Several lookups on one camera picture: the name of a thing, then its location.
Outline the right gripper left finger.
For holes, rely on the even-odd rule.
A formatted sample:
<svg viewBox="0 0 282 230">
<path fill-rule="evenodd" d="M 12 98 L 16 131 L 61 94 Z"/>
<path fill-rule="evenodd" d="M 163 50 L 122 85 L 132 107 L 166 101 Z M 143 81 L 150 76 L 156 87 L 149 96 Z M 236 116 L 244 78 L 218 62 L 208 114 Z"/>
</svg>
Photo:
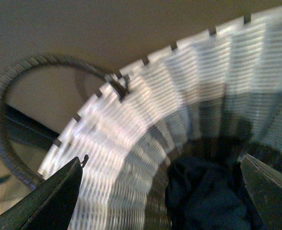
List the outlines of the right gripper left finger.
<svg viewBox="0 0 282 230">
<path fill-rule="evenodd" d="M 0 230 L 67 230 L 88 160 L 88 155 L 83 161 L 75 157 L 1 214 Z"/>
</svg>

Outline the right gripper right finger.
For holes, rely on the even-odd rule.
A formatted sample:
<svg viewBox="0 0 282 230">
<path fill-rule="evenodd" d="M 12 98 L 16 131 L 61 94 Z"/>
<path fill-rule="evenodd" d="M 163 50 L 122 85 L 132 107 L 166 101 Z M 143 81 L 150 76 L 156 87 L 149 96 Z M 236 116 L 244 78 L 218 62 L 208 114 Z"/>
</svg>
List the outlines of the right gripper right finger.
<svg viewBox="0 0 282 230">
<path fill-rule="evenodd" d="M 269 230 L 282 230 L 282 173 L 245 155 L 240 168 L 248 194 Z"/>
</svg>

